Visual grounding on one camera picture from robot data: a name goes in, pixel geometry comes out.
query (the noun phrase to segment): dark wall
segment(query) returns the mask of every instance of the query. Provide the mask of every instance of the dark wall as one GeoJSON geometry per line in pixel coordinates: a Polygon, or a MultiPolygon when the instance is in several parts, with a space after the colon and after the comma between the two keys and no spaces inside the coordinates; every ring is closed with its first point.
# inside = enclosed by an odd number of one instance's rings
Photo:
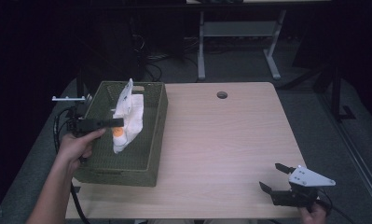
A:
{"type": "Polygon", "coordinates": [[[54,106],[51,97],[76,76],[60,7],[0,1],[0,202],[54,106]]]}
{"type": "Polygon", "coordinates": [[[294,66],[331,63],[372,114],[372,0],[334,1],[314,11],[294,66]]]}
{"type": "Polygon", "coordinates": [[[80,13],[71,29],[69,46],[90,93],[101,81],[140,80],[144,65],[135,50],[131,16],[124,12],[95,10],[80,13]]]}
{"type": "MultiPolygon", "coordinates": [[[[186,0],[155,0],[154,4],[184,4],[186,0]]],[[[140,0],[138,4],[151,4],[150,0],[140,0]]],[[[158,47],[173,56],[184,54],[183,40],[186,22],[184,11],[178,10],[147,10],[135,14],[136,31],[140,33],[147,44],[158,47]]]]}

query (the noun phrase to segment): table top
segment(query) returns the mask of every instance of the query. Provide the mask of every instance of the table top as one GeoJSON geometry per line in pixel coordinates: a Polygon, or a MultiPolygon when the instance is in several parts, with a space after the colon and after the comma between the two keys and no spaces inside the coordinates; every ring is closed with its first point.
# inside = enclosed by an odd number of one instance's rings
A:
{"type": "MultiPolygon", "coordinates": [[[[166,84],[168,112],[154,188],[83,184],[88,218],[281,218],[259,187],[290,189],[275,169],[305,165],[270,83],[166,84]],[[225,91],[226,99],[217,93],[225,91]]],[[[72,199],[67,218],[78,218],[72,199]]]]}

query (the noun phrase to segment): olive green crate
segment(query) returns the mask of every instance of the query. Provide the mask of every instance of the olive green crate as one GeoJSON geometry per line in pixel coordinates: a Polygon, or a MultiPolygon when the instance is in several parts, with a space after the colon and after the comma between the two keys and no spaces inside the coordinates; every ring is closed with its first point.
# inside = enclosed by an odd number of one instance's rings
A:
{"type": "MultiPolygon", "coordinates": [[[[118,97],[127,84],[103,81],[85,118],[111,119],[118,97]]],[[[134,82],[133,86],[136,87],[133,88],[133,94],[144,95],[142,131],[122,152],[116,154],[113,151],[112,132],[107,130],[100,139],[93,142],[92,156],[76,170],[75,178],[78,181],[143,187],[157,185],[168,97],[164,83],[134,82]]]]}

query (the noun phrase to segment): white towel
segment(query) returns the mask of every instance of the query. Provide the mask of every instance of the white towel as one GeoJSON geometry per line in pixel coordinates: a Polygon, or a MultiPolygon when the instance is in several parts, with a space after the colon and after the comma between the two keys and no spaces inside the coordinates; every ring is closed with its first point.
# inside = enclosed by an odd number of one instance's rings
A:
{"type": "Polygon", "coordinates": [[[113,119],[124,119],[124,127],[113,128],[113,150],[122,151],[143,129],[144,96],[131,94],[133,81],[124,88],[117,101],[113,119]]]}

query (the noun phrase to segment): table leg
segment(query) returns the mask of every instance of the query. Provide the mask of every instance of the table leg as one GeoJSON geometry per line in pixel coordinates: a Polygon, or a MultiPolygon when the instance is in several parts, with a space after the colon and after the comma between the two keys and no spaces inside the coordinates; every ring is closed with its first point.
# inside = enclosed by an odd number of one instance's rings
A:
{"type": "Polygon", "coordinates": [[[286,10],[282,10],[281,14],[279,15],[279,19],[277,20],[275,29],[273,31],[272,43],[270,44],[269,49],[264,49],[264,56],[265,56],[265,59],[267,60],[269,70],[273,76],[273,79],[281,78],[281,75],[279,74],[279,71],[278,71],[278,67],[276,66],[276,63],[273,60],[272,55],[273,55],[273,51],[275,50],[276,43],[278,42],[279,34],[281,33],[285,12],[286,10]]]}
{"type": "Polygon", "coordinates": [[[203,57],[203,11],[200,13],[200,51],[198,52],[198,79],[204,80],[205,76],[205,59],[203,57]]]}

